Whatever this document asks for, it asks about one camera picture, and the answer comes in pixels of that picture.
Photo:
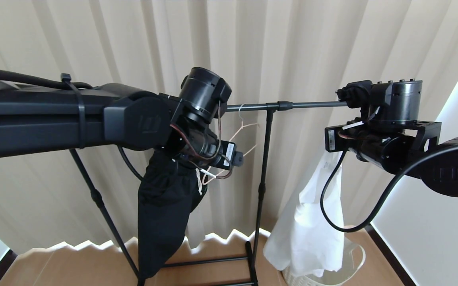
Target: floor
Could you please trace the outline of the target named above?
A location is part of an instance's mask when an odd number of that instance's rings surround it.
[[[347,234],[367,253],[367,260],[345,286],[402,286],[385,257],[366,232]],[[266,237],[260,235],[256,271],[262,286],[287,286],[282,274],[262,255]],[[215,238],[206,239],[195,253],[187,243],[169,260],[170,263],[212,259],[245,254],[245,240],[231,235],[227,244]],[[136,261],[137,239],[127,242]],[[208,286],[249,279],[247,261],[211,263],[176,268],[163,268],[146,281],[146,286]],[[33,249],[19,255],[0,282],[0,286],[58,285],[136,285],[137,280],[118,248],[110,242],[100,247],[85,243],[76,248],[64,245],[51,249]]]

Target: curtain fold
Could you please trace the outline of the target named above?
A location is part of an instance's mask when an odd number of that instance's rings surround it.
[[[420,119],[434,120],[458,80],[458,0],[22,0],[0,1],[0,69],[92,85],[124,83],[177,95],[193,66],[232,87],[230,104],[330,101],[351,81],[424,80]],[[262,227],[272,230],[324,143],[324,128],[358,114],[345,107],[274,116]],[[258,147],[231,178],[215,180],[190,218],[196,246],[206,234],[250,235],[256,219],[264,112],[236,137]],[[223,138],[240,126],[222,118]],[[137,235],[138,179],[115,146],[80,150],[124,240]],[[152,151],[127,151],[144,173]],[[348,155],[342,175],[346,224],[373,208],[390,176]],[[67,151],[0,159],[0,239],[17,253],[112,239]]]

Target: white garment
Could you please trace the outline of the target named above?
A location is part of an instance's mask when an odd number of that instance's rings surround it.
[[[325,152],[303,190],[294,191],[264,247],[264,256],[278,270],[290,266],[293,276],[323,275],[342,266],[344,234],[332,228],[320,211],[320,193],[340,153]],[[325,195],[325,211],[338,226],[344,225],[340,203],[340,168]]]

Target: black garment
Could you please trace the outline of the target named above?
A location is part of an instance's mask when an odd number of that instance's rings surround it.
[[[138,192],[140,281],[153,277],[180,248],[189,214],[206,189],[199,194],[194,166],[174,162],[155,151]]]

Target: garment rack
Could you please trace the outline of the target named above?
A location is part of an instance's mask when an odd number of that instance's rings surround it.
[[[258,277],[256,274],[256,256],[257,256],[257,246],[258,246],[258,239],[259,239],[259,229],[260,229],[260,219],[262,214],[262,203],[264,201],[264,194],[266,192],[266,170],[268,166],[268,153],[270,150],[270,138],[271,138],[271,124],[273,122],[273,114],[275,112],[295,109],[295,108],[315,108],[315,107],[338,107],[338,106],[346,106],[345,102],[338,102],[338,101],[322,101],[322,102],[299,102],[293,103],[290,101],[278,101],[272,103],[259,103],[259,104],[244,104],[244,105],[229,105],[227,107],[227,112],[247,112],[247,111],[257,111],[257,110],[266,110],[266,131],[265,131],[265,139],[264,139],[264,151],[262,155],[262,169],[261,169],[261,178],[258,187],[258,210],[256,216],[256,232],[254,233],[254,243],[253,248],[250,244],[250,241],[245,242],[245,250],[246,255],[238,256],[238,257],[225,257],[221,259],[207,259],[207,260],[200,260],[200,261],[189,261],[189,262],[181,262],[181,263],[172,263],[172,264],[165,264],[163,267],[180,267],[180,266],[187,266],[187,265],[197,265],[197,264],[207,264],[207,263],[221,263],[227,261],[236,261],[236,260],[247,260],[248,263],[248,270],[250,273],[250,280],[246,282],[235,282],[235,283],[228,283],[228,284],[214,284],[213,286],[258,286]],[[87,173],[82,160],[80,159],[77,151],[75,149],[70,150],[70,154],[75,161],[75,164],[79,168],[84,181],[86,182],[89,191],[91,192],[91,198],[96,203],[97,207],[100,209],[105,221],[109,225],[109,228],[118,243],[118,246],[121,248],[123,255],[127,259],[128,263],[130,264],[133,272],[139,278],[138,268],[135,266],[135,263],[130,257],[128,250],[121,239],[121,236],[114,225],[109,212],[104,206],[104,202],[102,200],[102,195],[98,190],[96,190],[95,185],[91,181],[89,174]],[[144,286],[145,280],[139,280],[138,286]]]

